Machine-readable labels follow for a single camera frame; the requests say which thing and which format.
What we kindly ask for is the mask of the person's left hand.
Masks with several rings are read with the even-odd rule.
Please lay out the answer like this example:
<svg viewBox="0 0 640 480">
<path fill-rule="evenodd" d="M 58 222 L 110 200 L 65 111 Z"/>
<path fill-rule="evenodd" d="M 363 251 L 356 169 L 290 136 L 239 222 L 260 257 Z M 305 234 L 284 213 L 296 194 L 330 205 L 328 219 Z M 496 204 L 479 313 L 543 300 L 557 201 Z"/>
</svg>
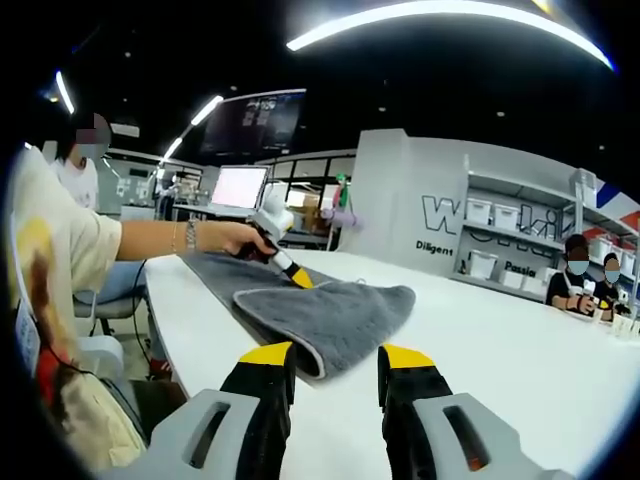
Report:
<svg viewBox="0 0 640 480">
<path fill-rule="evenodd" d="M 219 234 L 222 249 L 234 258 L 266 262 L 275 254 L 275 249 L 252 226 L 222 222 Z"/>
</svg>

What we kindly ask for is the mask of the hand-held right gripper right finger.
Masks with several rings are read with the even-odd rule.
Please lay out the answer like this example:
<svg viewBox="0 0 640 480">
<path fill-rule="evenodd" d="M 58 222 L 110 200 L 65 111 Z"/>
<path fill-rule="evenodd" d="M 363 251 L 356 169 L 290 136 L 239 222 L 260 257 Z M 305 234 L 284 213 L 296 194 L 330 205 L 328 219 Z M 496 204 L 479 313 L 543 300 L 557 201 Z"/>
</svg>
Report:
<svg viewBox="0 0 640 480">
<path fill-rule="evenodd" d="M 468 393 L 455 394 L 423 353 L 378 348 L 382 436 L 394 479 L 570 479 L 521 449 L 518 432 Z"/>
</svg>

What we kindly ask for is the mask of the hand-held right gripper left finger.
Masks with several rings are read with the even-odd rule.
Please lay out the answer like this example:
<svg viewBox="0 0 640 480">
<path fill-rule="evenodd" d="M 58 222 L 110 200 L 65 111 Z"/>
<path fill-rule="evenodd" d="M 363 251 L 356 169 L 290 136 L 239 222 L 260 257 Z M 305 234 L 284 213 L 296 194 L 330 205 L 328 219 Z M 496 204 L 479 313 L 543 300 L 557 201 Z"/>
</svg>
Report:
<svg viewBox="0 0 640 480">
<path fill-rule="evenodd" d="M 203 390 L 160 422 L 147 450 L 101 479 L 278 479 L 290 435 L 295 347 L 243 355 L 218 390 Z"/>
</svg>

